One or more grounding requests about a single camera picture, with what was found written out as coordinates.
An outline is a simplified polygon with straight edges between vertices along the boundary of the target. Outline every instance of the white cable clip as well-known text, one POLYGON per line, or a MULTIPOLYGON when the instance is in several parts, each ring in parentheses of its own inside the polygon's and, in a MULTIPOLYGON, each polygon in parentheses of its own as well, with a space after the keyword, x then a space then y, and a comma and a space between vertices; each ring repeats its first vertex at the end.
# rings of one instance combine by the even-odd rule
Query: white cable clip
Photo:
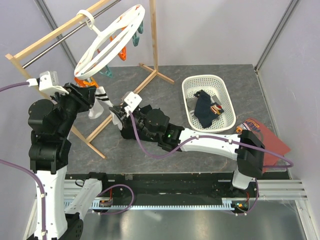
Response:
POLYGON ((28 87, 38 86, 38 81, 36 78, 29 78, 27 82, 29 83, 28 87))
POLYGON ((90 20, 90 24, 87 19, 84 20, 86 25, 88 26, 88 28, 93 30, 98 36, 101 34, 100 30, 95 26, 95 18, 94 18, 94 16, 92 16, 92 14, 90 12, 82 9, 82 10, 78 11, 78 13, 76 15, 77 16, 78 15, 85 15, 90 20))

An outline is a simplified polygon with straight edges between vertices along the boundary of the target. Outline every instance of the wooden stand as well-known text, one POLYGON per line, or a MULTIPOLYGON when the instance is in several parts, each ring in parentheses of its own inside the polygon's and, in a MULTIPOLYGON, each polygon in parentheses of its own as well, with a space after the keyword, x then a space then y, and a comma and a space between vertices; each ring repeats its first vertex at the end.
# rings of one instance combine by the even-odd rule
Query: wooden stand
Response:
MULTIPOLYGON (((175 81, 170 79, 169 77, 161 74, 159 72, 158 67, 158 45, 157 45, 157 27, 156 27, 156 0, 149 0, 150 3, 150 18, 151 18, 151 34, 152 34, 152 49, 153 49, 153 66, 154 69, 146 66, 143 63, 139 63, 140 67, 143 69, 151 72, 150 75, 134 90, 134 93, 138 94, 150 81, 155 77, 158 76, 161 79, 174 84, 175 81)), ((87 9, 88 12, 93 13, 103 7, 106 3, 110 2, 110 0, 100 0, 91 7, 87 9)), ((43 38, 39 39, 35 43, 31 44, 21 52, 17 53, 16 55, 12 56, 11 54, 5 55, 5 57, 17 68, 17 70, 26 78, 30 79, 32 76, 22 67, 20 64, 20 61, 25 59, 30 54, 34 53, 36 50, 40 49, 45 44, 48 44, 51 40, 59 36, 60 34, 63 34, 65 31, 67 31, 72 26, 79 23, 81 20, 83 20, 85 16, 83 15, 77 15, 71 20, 67 21, 65 24, 61 25, 57 29, 53 30, 43 38)), ((37 91, 46 99, 50 99, 49 96, 44 94, 43 92, 39 91, 39 88, 37 88, 37 91)), ((87 144, 92 150, 94 150, 100 157, 106 158, 104 154, 102 154, 98 149, 96 149, 92 144, 91 141, 112 121, 111 115, 109 115, 87 138, 85 138, 78 129, 75 128, 75 126, 72 126, 71 131, 80 138, 85 144, 87 144)))

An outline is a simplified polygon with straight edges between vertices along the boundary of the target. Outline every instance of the white plastic laundry basket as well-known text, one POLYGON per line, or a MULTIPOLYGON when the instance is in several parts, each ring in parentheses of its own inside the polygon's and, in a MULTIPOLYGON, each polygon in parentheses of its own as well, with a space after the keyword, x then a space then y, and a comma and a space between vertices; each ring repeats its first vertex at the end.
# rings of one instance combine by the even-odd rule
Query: white plastic laundry basket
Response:
POLYGON ((190 126, 194 130, 204 133, 219 133, 230 129, 235 125, 235 110, 232 106, 225 82, 220 77, 215 75, 190 76, 182 82, 182 93, 186 115, 190 126), (186 101, 186 99, 194 98, 194 94, 200 90, 204 90, 210 96, 216 95, 224 110, 224 113, 214 119, 212 125, 207 128, 203 128, 199 120, 190 115, 186 101))

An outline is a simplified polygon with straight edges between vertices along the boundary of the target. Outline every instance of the white hook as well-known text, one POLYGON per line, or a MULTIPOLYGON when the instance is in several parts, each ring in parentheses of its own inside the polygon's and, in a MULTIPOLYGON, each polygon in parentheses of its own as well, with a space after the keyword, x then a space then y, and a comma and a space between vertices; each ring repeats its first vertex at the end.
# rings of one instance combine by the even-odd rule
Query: white hook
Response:
POLYGON ((85 19, 85 23, 88 26, 88 28, 90 28, 91 30, 95 31, 95 33, 99 36, 101 34, 101 32, 99 31, 99 29, 95 26, 95 18, 94 16, 92 16, 92 14, 90 12, 88 12, 87 10, 80 10, 78 11, 78 13, 76 15, 85 15, 89 20, 90 20, 90 24, 88 22, 87 19, 85 19))

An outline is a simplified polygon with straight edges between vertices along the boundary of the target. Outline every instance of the white bracket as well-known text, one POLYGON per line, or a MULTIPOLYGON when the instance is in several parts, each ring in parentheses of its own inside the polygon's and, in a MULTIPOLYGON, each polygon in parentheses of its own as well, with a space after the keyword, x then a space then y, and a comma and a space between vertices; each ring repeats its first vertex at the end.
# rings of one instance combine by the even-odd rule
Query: white bracket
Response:
POLYGON ((39 91, 47 94, 48 96, 54 96, 55 93, 69 94, 67 90, 62 86, 59 86, 56 71, 45 71, 40 74, 39 91))
POLYGON ((131 91, 124 98, 124 102, 127 104, 127 106, 124 108, 127 117, 129 117, 129 112, 134 112, 134 110, 139 106, 141 101, 142 98, 138 94, 135 94, 133 91, 131 91))
POLYGON ((85 180, 80 192, 73 202, 64 210, 66 214, 79 213, 80 219, 85 219, 88 209, 96 196, 102 191, 102 182, 95 178, 85 180))

